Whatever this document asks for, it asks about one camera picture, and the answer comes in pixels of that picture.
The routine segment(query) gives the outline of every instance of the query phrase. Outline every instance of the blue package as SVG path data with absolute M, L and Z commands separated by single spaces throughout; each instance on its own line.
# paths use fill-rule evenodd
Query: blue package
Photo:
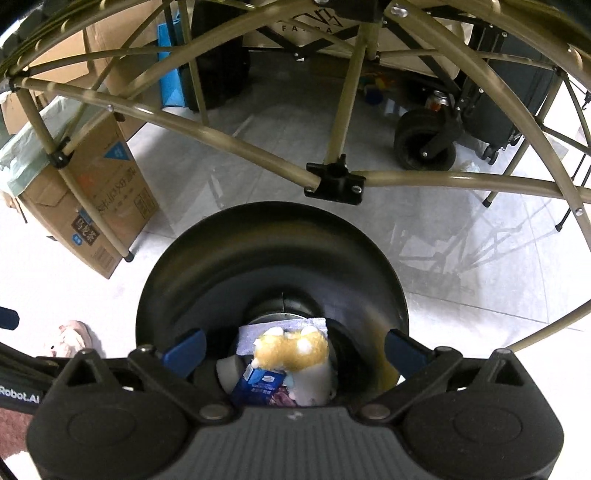
M 285 373 L 246 367 L 230 398 L 236 406 L 271 404 L 273 395 L 283 385 Z

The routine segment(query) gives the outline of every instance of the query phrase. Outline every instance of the brown cardboard box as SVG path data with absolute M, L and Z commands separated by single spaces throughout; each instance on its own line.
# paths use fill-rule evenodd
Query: brown cardboard box
M 78 146 L 70 170 L 117 237 L 131 246 L 158 206 L 113 116 Z M 54 167 L 46 167 L 19 199 L 74 255 L 105 278 L 112 275 L 121 256 Z
M 120 48 L 127 38 L 135 31 L 146 17 L 160 4 L 160 0 L 151 0 L 141 5 L 124 10 L 116 15 L 108 17 L 97 24 L 87 27 L 84 31 L 67 38 L 48 52 L 40 56 L 32 65 L 38 65 L 63 57 L 83 54 L 85 52 L 113 50 Z M 134 46 L 143 46 L 157 39 L 157 23 L 154 21 L 140 37 L 134 42 Z M 123 58 L 105 80 L 105 85 L 114 95 L 117 95 L 127 83 L 137 77 L 144 70 L 157 61 L 154 56 L 133 55 Z M 102 72 L 108 63 L 108 59 L 95 60 L 93 62 L 77 63 L 56 70 L 51 70 L 34 78 L 49 82 L 68 83 L 82 88 L 90 88 L 96 77 Z M 40 92 L 34 92 L 33 97 L 39 108 L 43 109 L 53 98 Z M 148 103 L 150 106 L 161 107 L 160 87 L 154 85 L 150 90 L 142 94 L 138 101 Z M 27 117 L 22 110 L 16 94 L 12 93 L 2 104 L 2 114 L 9 134 L 16 134 L 26 123 Z M 128 119 L 129 123 L 122 126 L 126 140 L 136 133 L 145 122 Z

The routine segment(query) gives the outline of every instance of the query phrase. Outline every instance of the gray tile floor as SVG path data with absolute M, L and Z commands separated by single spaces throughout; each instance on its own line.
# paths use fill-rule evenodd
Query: gray tile floor
M 311 77 L 305 63 L 277 55 L 255 53 L 253 61 L 252 85 L 211 112 L 212 125 L 301 166 L 321 161 L 340 82 Z M 550 116 L 560 123 L 565 112 L 557 103 Z M 352 168 L 397 168 L 396 120 L 383 106 L 357 101 L 345 149 Z M 153 125 L 129 144 L 161 211 L 136 242 L 136 260 L 122 264 L 110 281 L 0 209 L 0 252 L 8 253 L 0 255 L 0 304 L 22 318 L 16 331 L 0 331 L 0 341 L 35 354 L 49 328 L 77 319 L 91 327 L 104 354 L 126 355 L 134 347 L 142 286 L 174 238 L 224 208 L 261 200 L 315 205 L 363 230 L 398 272 L 411 334 L 430 347 L 451 345 L 466 356 L 488 356 L 591 296 L 591 254 L 576 222 L 569 219 L 562 233 L 554 229 L 566 208 L 560 200 L 501 194 L 485 209 L 484 192 L 397 187 L 368 189 L 358 207 L 337 205 L 306 199 L 286 180 Z M 455 168 L 500 172 L 514 151 L 503 152 L 490 167 L 460 145 Z M 578 159 L 565 156 L 569 171 Z M 548 175 L 531 149 L 517 174 Z M 591 367 L 584 354 L 590 332 L 587 318 L 519 354 L 566 432 L 556 479 L 588 475 Z

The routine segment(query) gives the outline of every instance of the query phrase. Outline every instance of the orange and white plush toy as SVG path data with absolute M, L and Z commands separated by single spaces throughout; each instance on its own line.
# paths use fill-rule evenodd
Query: orange and white plush toy
M 316 327 L 309 325 L 298 332 L 272 327 L 254 345 L 252 367 L 285 371 L 285 386 L 299 406 L 322 406 L 329 401 L 329 343 Z

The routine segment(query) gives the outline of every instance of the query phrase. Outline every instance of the white sneaker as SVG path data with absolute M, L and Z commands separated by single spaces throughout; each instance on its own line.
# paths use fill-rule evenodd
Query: white sneaker
M 44 356 L 72 358 L 84 348 L 92 348 L 88 328 L 82 322 L 71 320 L 59 327 L 54 339 L 46 342 Z

